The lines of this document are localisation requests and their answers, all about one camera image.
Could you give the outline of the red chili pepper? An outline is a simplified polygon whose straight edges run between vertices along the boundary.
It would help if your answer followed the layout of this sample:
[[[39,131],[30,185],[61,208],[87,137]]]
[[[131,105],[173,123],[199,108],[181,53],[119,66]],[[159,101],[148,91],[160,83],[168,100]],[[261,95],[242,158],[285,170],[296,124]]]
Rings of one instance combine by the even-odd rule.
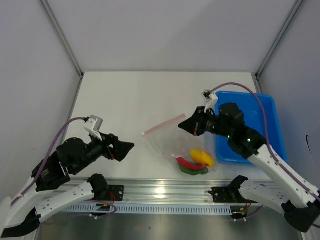
[[[208,164],[199,164],[199,163],[189,162],[186,159],[184,159],[183,157],[177,157],[176,161],[180,166],[183,166],[183,167],[185,167],[189,170],[193,170],[193,171],[200,171],[200,170],[209,166]]]

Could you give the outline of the aluminium mounting rail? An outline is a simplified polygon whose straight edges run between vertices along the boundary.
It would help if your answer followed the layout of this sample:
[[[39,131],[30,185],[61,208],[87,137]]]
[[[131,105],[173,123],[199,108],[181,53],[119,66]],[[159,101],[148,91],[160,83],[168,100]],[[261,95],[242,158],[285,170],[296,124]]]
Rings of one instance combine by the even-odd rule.
[[[109,185],[123,185],[122,204],[211,205],[212,187],[225,187],[231,180],[115,179]]]

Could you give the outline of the blue plastic tray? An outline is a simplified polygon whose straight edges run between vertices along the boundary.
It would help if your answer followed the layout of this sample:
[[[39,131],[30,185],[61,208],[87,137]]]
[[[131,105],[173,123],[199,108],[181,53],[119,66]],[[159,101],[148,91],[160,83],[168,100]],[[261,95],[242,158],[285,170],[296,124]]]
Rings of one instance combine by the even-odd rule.
[[[288,155],[274,99],[267,94],[219,91],[215,113],[220,114],[224,104],[236,104],[243,112],[246,130],[244,136],[215,136],[215,153],[219,161],[228,164],[250,164],[248,157],[257,154],[266,143],[266,137],[276,157],[288,162]]]

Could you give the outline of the clear zip top bag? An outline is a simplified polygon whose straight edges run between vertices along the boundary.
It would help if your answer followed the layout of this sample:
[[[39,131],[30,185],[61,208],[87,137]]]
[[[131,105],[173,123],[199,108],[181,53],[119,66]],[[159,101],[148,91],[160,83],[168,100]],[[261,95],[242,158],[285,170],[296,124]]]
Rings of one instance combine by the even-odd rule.
[[[207,152],[212,156],[212,154],[207,150],[205,145],[200,141],[198,137],[190,135],[189,133],[178,127],[178,124],[185,121],[186,119],[186,115],[181,114],[141,133],[141,136],[148,142],[152,150],[160,155],[164,160],[168,161],[180,173],[182,172],[179,168],[179,164],[177,163],[176,158],[182,157],[188,162],[196,163],[190,156],[191,150],[200,149],[201,151]],[[217,170],[218,163],[215,159],[214,161],[214,167],[206,167],[209,171],[208,174]]]

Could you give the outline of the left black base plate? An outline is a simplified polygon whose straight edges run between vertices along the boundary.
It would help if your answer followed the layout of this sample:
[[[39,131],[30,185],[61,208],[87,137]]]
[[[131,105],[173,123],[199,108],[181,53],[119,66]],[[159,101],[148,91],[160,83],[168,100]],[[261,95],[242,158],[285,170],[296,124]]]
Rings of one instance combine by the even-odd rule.
[[[125,193],[125,186],[124,185],[109,185],[109,191],[106,195],[106,199],[108,201],[113,202],[122,202]]]

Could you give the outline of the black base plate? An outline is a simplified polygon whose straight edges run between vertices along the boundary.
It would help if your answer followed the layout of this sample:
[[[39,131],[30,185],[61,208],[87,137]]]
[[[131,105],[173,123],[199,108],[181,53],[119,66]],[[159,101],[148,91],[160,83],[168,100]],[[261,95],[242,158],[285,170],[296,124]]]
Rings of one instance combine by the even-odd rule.
[[[208,192],[214,203],[241,203],[243,199],[232,195],[228,187],[212,187]]]
[[[106,195],[106,199],[108,201],[113,202],[122,202],[125,193],[125,186],[124,185],[109,185],[109,191]]]

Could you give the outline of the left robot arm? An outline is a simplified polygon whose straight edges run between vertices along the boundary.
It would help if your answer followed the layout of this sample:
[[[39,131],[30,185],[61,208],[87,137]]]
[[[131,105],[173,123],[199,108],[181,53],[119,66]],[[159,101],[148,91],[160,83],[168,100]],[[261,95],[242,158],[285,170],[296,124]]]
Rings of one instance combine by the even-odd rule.
[[[31,172],[22,193],[13,200],[1,238],[18,238],[37,230],[42,223],[66,208],[84,201],[104,201],[110,186],[102,174],[95,173],[69,191],[51,197],[62,185],[99,158],[121,162],[134,148],[134,143],[120,141],[113,134],[91,137],[90,143],[69,138],[43,159]]]

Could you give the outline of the green chili pepper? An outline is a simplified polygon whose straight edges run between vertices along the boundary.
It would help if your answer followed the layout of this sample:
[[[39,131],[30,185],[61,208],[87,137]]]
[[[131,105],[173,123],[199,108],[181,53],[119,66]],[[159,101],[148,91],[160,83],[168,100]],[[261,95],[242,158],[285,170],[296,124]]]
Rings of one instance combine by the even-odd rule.
[[[206,175],[209,173],[209,170],[206,167],[201,170],[192,170],[192,169],[186,168],[182,165],[179,165],[179,168],[182,173],[190,175],[190,176]]]

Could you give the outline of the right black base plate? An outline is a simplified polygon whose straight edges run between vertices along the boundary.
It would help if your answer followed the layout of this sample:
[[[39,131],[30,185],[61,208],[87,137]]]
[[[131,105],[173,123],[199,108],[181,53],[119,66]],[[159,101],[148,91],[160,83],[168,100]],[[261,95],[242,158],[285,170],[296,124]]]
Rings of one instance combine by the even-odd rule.
[[[208,192],[214,203],[241,203],[243,199],[232,195],[228,187],[212,187]]]

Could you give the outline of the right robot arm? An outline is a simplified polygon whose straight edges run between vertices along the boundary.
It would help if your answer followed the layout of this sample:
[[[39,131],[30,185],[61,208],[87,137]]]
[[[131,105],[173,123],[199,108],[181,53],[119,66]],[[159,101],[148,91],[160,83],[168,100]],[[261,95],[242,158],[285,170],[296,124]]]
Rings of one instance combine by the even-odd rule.
[[[225,103],[219,114],[211,114],[204,106],[178,127],[194,136],[205,132],[226,137],[229,147],[238,155],[261,169],[280,192],[258,186],[244,176],[228,189],[234,202],[253,200],[282,214],[296,230],[306,233],[320,216],[320,190],[293,170],[271,147],[269,140],[258,131],[248,127],[244,113],[235,103]]]

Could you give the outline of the yellow orange mango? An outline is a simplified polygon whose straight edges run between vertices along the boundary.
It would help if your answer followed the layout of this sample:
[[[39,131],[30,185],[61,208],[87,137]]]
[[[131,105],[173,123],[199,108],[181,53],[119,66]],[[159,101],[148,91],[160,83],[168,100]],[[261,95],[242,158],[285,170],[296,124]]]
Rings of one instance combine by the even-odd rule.
[[[195,163],[207,165],[210,168],[215,166],[215,160],[213,157],[205,151],[200,149],[192,149],[190,151],[190,157]]]

